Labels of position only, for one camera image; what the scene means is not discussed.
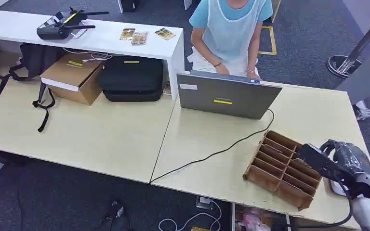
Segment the white cord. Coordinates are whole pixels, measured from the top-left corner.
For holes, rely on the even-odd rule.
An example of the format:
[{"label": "white cord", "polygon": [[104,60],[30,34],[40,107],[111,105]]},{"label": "white cord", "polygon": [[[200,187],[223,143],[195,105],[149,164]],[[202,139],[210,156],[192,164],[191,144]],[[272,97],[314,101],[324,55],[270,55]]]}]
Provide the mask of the white cord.
[{"label": "white cord", "polygon": [[162,220],[162,221],[160,221],[159,222],[159,224],[158,224],[158,229],[160,230],[160,231],[164,231],[164,230],[162,230],[161,229],[161,224],[164,222],[164,221],[166,221],[166,220],[169,220],[169,221],[172,221],[173,223],[174,223],[174,225],[175,225],[175,231],[182,231],[182,230],[184,230],[185,229],[185,227],[186,227],[186,225],[192,220],[192,219],[194,219],[194,218],[196,218],[197,216],[200,216],[200,215],[206,215],[206,216],[208,216],[208,217],[211,217],[211,218],[213,218],[215,221],[211,224],[211,226],[209,227],[209,230],[210,231],[212,231],[212,227],[213,227],[213,225],[217,222],[218,223],[218,229],[216,230],[216,231],[219,231],[219,230],[221,230],[221,223],[219,222],[219,219],[222,217],[222,210],[221,210],[221,208],[219,207],[219,205],[216,203],[216,202],[214,202],[213,200],[211,200],[211,202],[213,202],[217,207],[218,207],[218,209],[219,209],[219,212],[220,212],[220,214],[219,214],[219,217],[218,218],[216,218],[216,217],[214,217],[214,216],[212,216],[212,215],[210,215],[210,214],[207,214],[207,213],[198,213],[198,214],[196,214],[195,216],[193,216],[193,217],[191,217],[189,220],[187,220],[186,221],[186,223],[185,223],[185,225],[182,227],[182,228],[180,228],[180,229],[178,229],[178,226],[176,225],[176,222],[173,220],[173,219],[171,219],[171,218],[165,218],[164,220]]},{"label": "white cord", "polygon": [[108,60],[111,59],[113,56],[109,53],[99,53],[99,52],[93,52],[93,51],[83,51],[83,52],[75,52],[75,51],[69,51],[68,49],[63,47],[63,50],[72,53],[72,54],[91,54],[92,59],[84,59],[82,62],[89,62],[92,60]]}]

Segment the laptop lid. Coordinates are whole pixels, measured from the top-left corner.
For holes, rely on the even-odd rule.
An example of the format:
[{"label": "laptop lid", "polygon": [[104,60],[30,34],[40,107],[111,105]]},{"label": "laptop lid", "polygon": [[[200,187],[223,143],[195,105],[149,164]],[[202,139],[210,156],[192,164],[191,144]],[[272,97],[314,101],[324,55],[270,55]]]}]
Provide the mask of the laptop lid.
[{"label": "laptop lid", "polygon": [[181,107],[261,119],[282,87],[252,80],[201,71],[177,74]]}]

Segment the metal pole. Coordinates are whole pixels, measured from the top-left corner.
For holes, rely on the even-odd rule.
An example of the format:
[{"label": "metal pole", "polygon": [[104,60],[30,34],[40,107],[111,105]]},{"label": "metal pole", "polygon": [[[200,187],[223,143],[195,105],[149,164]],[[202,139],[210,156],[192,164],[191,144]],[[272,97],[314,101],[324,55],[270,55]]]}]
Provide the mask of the metal pole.
[{"label": "metal pole", "polygon": [[347,78],[352,74],[360,65],[361,62],[357,57],[361,54],[362,50],[370,43],[370,29],[351,51],[350,55],[335,55],[328,59],[327,68],[336,76]]}]

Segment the dark carpet floor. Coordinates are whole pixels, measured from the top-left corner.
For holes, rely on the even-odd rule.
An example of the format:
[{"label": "dark carpet floor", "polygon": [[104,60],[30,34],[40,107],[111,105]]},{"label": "dark carpet floor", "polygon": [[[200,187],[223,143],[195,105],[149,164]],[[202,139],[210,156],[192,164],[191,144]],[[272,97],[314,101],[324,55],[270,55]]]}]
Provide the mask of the dark carpet floor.
[{"label": "dark carpet floor", "polygon": [[[68,6],[110,11],[110,15],[95,19],[182,27],[185,54],[190,55],[188,19],[196,6],[184,11],[181,0],[143,0],[138,12],[125,14],[118,13],[115,0],[10,0],[0,9],[54,14]],[[344,4],[336,0],[284,0],[273,27],[277,55],[259,55],[261,77],[327,89],[335,88],[342,80],[326,69],[325,61],[332,55],[348,54],[363,36]],[[185,68],[189,70],[191,65],[186,62]],[[366,103],[370,108],[370,98]],[[370,119],[359,125],[370,153]],[[22,168],[5,167],[0,173],[0,230],[19,230],[16,184],[22,197],[24,230],[90,230],[114,196],[127,201],[127,208],[135,211],[130,217],[138,230],[156,230],[158,222],[169,216],[183,224],[197,212],[195,197],[186,193],[39,161]],[[222,206],[225,210],[229,204]],[[198,222],[206,226],[211,220]]]},{"label": "dark carpet floor", "polygon": [[[19,190],[24,231],[92,231],[101,224],[110,201],[118,199],[135,231],[158,230],[164,218],[174,219],[179,228],[193,215],[213,211],[195,207],[196,197],[157,186],[120,179],[54,163],[31,160],[24,166],[6,165],[0,172],[0,231],[20,231],[17,203]],[[222,209],[221,225],[230,228],[231,206],[217,201]],[[192,226],[209,228],[213,219],[198,217]],[[172,223],[161,225],[175,230]],[[108,231],[109,224],[99,231]]]}]

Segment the light wood table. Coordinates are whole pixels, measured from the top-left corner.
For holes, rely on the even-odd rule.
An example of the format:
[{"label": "light wood table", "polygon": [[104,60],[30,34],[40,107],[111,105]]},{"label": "light wood table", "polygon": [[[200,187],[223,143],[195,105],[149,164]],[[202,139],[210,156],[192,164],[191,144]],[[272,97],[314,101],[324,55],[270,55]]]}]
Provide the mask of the light wood table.
[{"label": "light wood table", "polygon": [[[270,107],[275,113],[271,130],[301,143],[320,146],[335,139],[352,142],[367,151],[346,92],[267,84],[283,87]],[[251,120],[184,109],[178,99],[152,178],[229,147],[264,129],[271,117],[269,111],[261,120]],[[326,223],[347,216],[347,199],[333,194],[325,179],[310,208],[300,212],[253,182],[244,181],[242,175],[262,137],[263,133],[254,135],[225,153],[173,172],[153,184]],[[353,219],[345,226],[359,227]]]},{"label": "light wood table", "polygon": [[0,96],[0,150],[149,182],[175,103],[170,96],[112,103],[101,94],[92,106],[56,97],[39,133],[45,111],[32,105],[39,86],[8,81]]}]

